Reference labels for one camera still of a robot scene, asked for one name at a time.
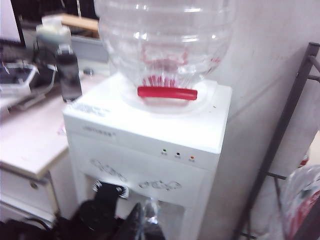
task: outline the water bottle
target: water bottle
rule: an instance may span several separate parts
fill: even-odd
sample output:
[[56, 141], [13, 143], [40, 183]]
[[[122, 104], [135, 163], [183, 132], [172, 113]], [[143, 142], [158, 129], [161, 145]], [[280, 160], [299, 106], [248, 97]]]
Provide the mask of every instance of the water bottle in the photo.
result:
[[95, 0], [111, 61], [137, 86], [192, 88], [222, 61], [235, 0]]

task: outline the metal rack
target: metal rack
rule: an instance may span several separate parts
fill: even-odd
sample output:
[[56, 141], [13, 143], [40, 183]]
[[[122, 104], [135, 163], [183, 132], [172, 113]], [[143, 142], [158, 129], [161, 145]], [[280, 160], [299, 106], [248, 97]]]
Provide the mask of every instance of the metal rack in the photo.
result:
[[[253, 187], [249, 193], [246, 204], [236, 225], [232, 240], [238, 240], [240, 236], [244, 236], [248, 240], [257, 239], [256, 236], [251, 234], [251, 210], [266, 177], [272, 177], [274, 179], [274, 186], [277, 194], [277, 204], [279, 209], [281, 209], [279, 180], [285, 180], [286, 177], [269, 172], [269, 170], [307, 80], [314, 80], [320, 83], [320, 76], [310, 75], [310, 71], [313, 66], [320, 72], [320, 62], [316, 60], [319, 48], [319, 43], [309, 42], [308, 44], [281, 117], [263, 158], [258, 175], [254, 181]], [[292, 240], [317, 240], [320, 237], [319, 221], [320, 198], [317, 199]]]

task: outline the computer monitor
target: computer monitor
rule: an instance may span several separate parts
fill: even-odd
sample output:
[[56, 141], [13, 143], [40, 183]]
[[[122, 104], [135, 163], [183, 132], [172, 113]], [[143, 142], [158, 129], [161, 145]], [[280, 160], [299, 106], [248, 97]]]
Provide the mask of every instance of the computer monitor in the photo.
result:
[[14, 0], [0, 1], [0, 44], [26, 46]]

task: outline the red handle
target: red handle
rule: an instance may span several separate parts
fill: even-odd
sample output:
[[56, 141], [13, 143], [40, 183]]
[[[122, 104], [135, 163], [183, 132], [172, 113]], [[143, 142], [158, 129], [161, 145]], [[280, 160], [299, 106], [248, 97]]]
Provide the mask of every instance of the red handle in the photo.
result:
[[138, 96], [140, 97], [156, 97], [156, 98], [171, 98], [196, 100], [198, 95], [197, 90], [177, 87], [160, 87], [160, 86], [139, 86]]

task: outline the desk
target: desk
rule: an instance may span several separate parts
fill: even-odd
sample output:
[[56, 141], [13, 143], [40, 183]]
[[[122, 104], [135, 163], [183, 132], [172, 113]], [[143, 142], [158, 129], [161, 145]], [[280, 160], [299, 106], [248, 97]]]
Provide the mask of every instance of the desk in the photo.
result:
[[[79, 67], [90, 67], [90, 63], [79, 61]], [[106, 64], [100, 68], [95, 72], [109, 73]], [[106, 75], [82, 77], [82, 92]], [[59, 133], [64, 128], [66, 103], [58, 90], [25, 111], [13, 108], [1, 119], [2, 221], [34, 216], [50, 224], [56, 213], [69, 218], [77, 208], [68, 141], [63, 131]]]

